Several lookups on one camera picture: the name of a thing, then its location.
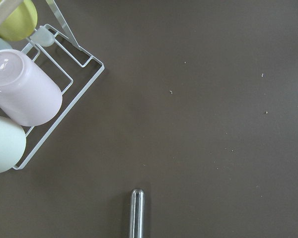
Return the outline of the steel muddler black tip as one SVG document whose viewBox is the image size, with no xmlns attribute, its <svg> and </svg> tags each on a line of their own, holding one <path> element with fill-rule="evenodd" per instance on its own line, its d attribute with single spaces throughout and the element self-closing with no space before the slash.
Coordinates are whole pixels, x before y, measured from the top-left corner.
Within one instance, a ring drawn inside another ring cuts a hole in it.
<svg viewBox="0 0 298 238">
<path fill-rule="evenodd" d="M 133 189 L 130 202 L 129 237 L 142 238 L 144 228 L 145 193 L 140 188 Z"/>
</svg>

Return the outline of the pink cup on rack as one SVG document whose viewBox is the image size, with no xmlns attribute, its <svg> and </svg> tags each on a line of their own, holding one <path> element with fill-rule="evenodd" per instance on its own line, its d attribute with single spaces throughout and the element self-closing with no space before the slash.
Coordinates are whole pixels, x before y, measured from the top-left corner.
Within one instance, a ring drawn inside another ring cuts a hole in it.
<svg viewBox="0 0 298 238">
<path fill-rule="evenodd" d="M 60 110 L 58 85 L 26 54 L 0 50 L 0 108 L 17 124 L 38 126 Z"/>
</svg>

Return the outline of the white cup on rack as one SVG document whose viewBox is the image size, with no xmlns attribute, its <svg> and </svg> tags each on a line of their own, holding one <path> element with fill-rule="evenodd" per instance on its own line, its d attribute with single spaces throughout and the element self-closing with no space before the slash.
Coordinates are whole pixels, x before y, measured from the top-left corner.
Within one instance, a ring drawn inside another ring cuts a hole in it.
<svg viewBox="0 0 298 238">
<path fill-rule="evenodd" d="M 8 171 L 22 158 L 26 148 L 23 128 L 0 116 L 0 173 Z"/>
</svg>

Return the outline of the yellow cup on rack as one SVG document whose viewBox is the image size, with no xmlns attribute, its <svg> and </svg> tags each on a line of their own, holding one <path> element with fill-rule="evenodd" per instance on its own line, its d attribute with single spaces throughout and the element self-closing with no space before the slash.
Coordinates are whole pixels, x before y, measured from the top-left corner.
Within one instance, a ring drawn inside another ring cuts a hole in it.
<svg viewBox="0 0 298 238">
<path fill-rule="evenodd" d="M 31 0 L 24 0 L 0 25 L 0 37 L 20 41 L 32 34 L 37 25 L 37 10 Z"/>
</svg>

